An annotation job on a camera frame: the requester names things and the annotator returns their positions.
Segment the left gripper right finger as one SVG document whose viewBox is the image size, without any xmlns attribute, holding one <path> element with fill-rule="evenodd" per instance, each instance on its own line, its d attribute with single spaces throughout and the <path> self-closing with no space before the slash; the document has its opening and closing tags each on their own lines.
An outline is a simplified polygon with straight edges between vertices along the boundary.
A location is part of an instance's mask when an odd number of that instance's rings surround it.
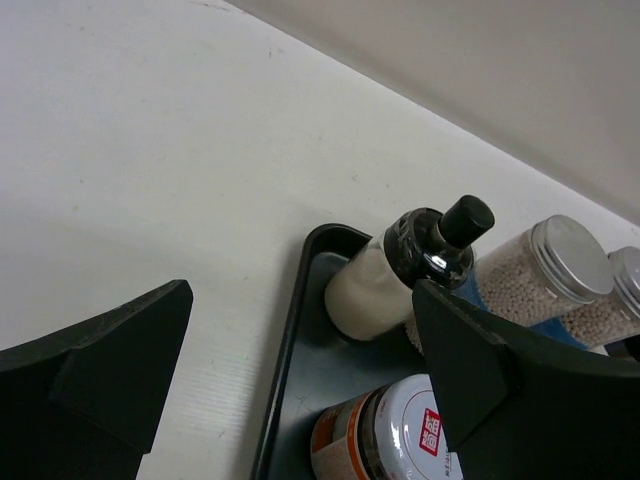
<svg viewBox="0 0 640 480">
<path fill-rule="evenodd" d="M 448 447 L 467 479 L 635 479 L 639 366 L 422 280 L 412 295 Z"/>
</svg>

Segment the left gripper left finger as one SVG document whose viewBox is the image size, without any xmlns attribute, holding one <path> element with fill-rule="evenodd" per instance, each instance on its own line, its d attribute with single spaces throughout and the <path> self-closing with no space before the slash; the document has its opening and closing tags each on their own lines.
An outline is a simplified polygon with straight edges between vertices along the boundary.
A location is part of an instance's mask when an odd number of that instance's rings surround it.
<svg viewBox="0 0 640 480">
<path fill-rule="evenodd" d="M 4 479 L 134 479 L 153 446 L 193 292 L 170 281 L 1 353 Z"/>
</svg>

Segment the white lid spice jar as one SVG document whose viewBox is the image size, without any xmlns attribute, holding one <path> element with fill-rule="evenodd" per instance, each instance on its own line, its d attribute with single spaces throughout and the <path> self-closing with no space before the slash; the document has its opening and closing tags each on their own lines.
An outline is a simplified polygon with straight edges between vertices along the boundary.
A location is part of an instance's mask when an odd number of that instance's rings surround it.
<svg viewBox="0 0 640 480">
<path fill-rule="evenodd" d="M 403 380 L 326 409 L 310 440 L 318 479 L 461 479 L 430 376 Z"/>
</svg>

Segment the silver lid blue label jar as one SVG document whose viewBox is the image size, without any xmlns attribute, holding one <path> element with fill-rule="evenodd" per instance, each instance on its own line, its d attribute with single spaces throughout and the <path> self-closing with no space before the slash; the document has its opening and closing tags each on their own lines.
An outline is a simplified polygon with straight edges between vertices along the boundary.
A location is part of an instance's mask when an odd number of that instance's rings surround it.
<svg viewBox="0 0 640 480">
<path fill-rule="evenodd" d="M 611 293 L 607 254 L 578 221 L 553 215 L 475 261 L 457 297 L 524 327 Z"/>
</svg>

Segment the black cap salt bottle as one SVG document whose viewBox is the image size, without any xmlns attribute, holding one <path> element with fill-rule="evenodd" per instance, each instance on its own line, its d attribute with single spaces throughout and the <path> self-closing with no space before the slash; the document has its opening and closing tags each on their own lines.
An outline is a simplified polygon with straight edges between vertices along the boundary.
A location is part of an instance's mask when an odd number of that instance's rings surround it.
<svg viewBox="0 0 640 480">
<path fill-rule="evenodd" d="M 455 290 L 475 263 L 473 243 L 495 225 L 490 207 L 464 195 L 446 212 L 420 207 L 372 238 L 329 281 L 324 302 L 345 336 L 370 341 L 413 316 L 417 282 Z"/>
</svg>

